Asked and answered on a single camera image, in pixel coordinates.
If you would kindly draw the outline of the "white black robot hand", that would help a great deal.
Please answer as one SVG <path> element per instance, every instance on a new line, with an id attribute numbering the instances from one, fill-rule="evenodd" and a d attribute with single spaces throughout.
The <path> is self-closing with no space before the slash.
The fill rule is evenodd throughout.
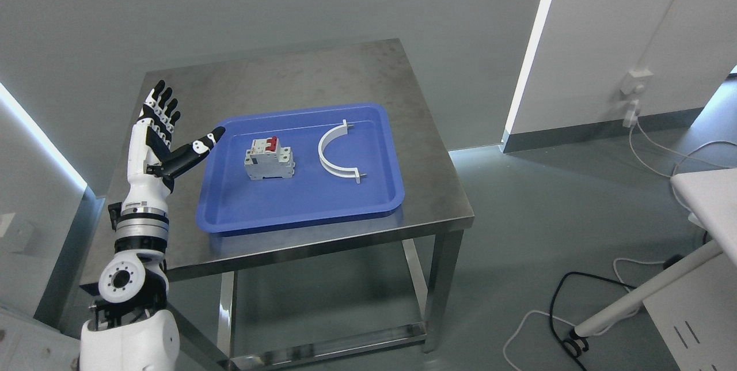
<path id="1" fill-rule="evenodd" d="M 173 89 L 165 81 L 158 81 L 132 125 L 127 153 L 130 190 L 122 202 L 123 214 L 166 216 L 166 199 L 173 192 L 177 177 L 204 161 L 226 132 L 218 126 L 193 142 L 172 149 L 174 129 L 180 118 Z"/>

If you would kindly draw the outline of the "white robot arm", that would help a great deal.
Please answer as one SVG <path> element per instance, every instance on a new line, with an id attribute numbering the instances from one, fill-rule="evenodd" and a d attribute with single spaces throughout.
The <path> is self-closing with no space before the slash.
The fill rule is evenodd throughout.
<path id="1" fill-rule="evenodd" d="M 168 206 L 138 200 L 108 210 L 114 255 L 100 274 L 94 318 L 82 326 L 79 369 L 173 370 L 181 342 L 164 271 Z"/>

